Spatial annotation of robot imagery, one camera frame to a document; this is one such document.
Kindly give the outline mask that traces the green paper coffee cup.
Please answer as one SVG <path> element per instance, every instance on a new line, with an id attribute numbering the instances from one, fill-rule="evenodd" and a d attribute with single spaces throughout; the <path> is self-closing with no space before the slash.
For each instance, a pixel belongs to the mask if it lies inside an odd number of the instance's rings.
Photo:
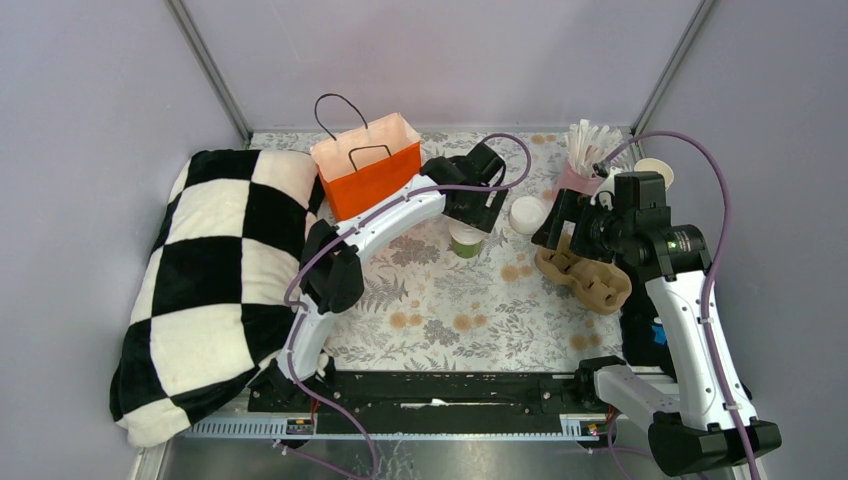
<path id="1" fill-rule="evenodd" d="M 470 259 L 480 253 L 483 241 L 476 245 L 462 245 L 454 242 L 451 238 L 451 250 L 460 258 Z"/>

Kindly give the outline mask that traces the clear white plastic cup lid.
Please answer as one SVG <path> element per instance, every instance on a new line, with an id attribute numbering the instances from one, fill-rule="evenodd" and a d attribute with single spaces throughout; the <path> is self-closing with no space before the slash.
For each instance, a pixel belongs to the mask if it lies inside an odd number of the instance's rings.
<path id="1" fill-rule="evenodd" d="M 453 219 L 448 224 L 448 231 L 452 240 L 462 245 L 479 244 L 487 236 L 486 232 Z"/>

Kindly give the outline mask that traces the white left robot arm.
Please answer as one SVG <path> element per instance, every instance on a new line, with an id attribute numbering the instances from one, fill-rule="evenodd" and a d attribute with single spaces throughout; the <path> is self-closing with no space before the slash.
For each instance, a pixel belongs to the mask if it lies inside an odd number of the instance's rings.
<path id="1" fill-rule="evenodd" d="M 300 268 L 285 296 L 296 314 L 276 359 L 272 398 L 288 411 L 309 401 L 306 379 L 336 315 L 365 291 L 363 265 L 410 228 L 443 215 L 483 234 L 492 231 L 506 194 L 506 162 L 485 142 L 468 153 L 428 160 L 411 179 L 365 212 L 335 225 L 321 220 L 308 234 Z"/>

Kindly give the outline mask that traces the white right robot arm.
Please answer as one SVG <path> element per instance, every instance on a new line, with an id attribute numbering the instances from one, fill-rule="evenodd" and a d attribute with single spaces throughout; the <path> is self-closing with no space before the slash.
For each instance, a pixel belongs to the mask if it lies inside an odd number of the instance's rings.
<path id="1" fill-rule="evenodd" d="M 782 444 L 779 427 L 761 420 L 736 374 L 713 298 L 712 260 L 701 231 L 673 225 L 663 177 L 655 172 L 614 176 L 612 201 L 573 190 L 558 192 L 533 235 L 554 246 L 566 222 L 579 257 L 626 265 L 657 311 L 677 378 L 673 399 L 614 357 L 581 362 L 575 402 L 597 412 L 605 405 L 647 434 L 651 455 L 668 476 L 696 474 L 756 461 Z"/>

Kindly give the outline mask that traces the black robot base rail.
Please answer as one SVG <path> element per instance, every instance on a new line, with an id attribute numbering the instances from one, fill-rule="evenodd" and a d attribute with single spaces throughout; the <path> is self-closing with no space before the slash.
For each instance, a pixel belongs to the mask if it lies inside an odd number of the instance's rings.
<path id="1" fill-rule="evenodd" d="M 571 374 L 339 371 L 305 384 L 321 398 L 263 374 L 248 386 L 248 410 L 291 414 L 322 436 L 375 438 L 560 435 L 566 419 L 580 420 L 580 434 L 592 436 L 614 411 Z"/>

